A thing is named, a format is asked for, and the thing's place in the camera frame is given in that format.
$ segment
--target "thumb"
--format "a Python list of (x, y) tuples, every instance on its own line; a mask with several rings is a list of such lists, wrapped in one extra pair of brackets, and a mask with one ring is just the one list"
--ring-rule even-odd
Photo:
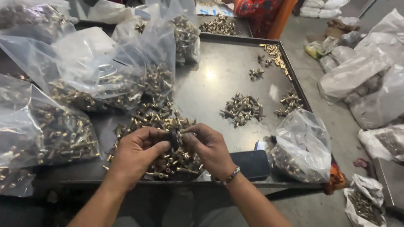
[(205, 145), (201, 143), (198, 138), (194, 136), (193, 133), (185, 133), (182, 136), (182, 141), (186, 143), (193, 151), (199, 152), (200, 150), (205, 148)]
[(161, 141), (156, 143), (153, 147), (146, 150), (146, 152), (154, 159), (156, 159), (160, 154), (168, 151), (171, 148), (171, 144), (168, 141)]

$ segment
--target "wristband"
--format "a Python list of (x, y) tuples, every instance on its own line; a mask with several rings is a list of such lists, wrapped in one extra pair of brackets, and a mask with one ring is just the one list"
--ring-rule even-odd
[(228, 185), (235, 177), (236, 175), (240, 172), (240, 166), (236, 166), (236, 170), (233, 172), (231, 176), (229, 176), (226, 180), (222, 181), (223, 185)]

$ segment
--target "black phone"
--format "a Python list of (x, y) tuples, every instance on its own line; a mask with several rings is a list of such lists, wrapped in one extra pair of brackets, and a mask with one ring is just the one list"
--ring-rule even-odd
[(264, 150), (230, 153), (234, 164), (249, 181), (264, 181), (271, 175), (271, 166)]

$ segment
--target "concrete floor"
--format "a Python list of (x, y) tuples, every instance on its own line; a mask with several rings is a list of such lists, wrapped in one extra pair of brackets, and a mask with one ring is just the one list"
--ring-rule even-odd
[[(332, 153), (342, 172), (351, 180), (354, 173), (366, 176), (366, 171), (352, 164), (357, 158), (369, 160), (357, 139), (360, 127), (345, 104), (329, 106), (322, 100), (317, 81), (324, 75), (318, 61), (303, 50), (308, 34), (322, 34), (327, 20), (291, 15), (281, 36), (300, 85), (313, 112), (320, 116), (331, 136)], [(296, 226), (351, 226), (344, 208), (342, 190), (334, 195), (315, 194), (274, 202)]]

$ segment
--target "left hand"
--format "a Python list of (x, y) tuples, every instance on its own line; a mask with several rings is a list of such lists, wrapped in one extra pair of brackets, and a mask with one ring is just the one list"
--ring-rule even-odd
[(103, 184), (122, 192), (133, 189), (150, 164), (171, 148), (170, 142), (162, 141), (166, 133), (145, 127), (122, 138)]

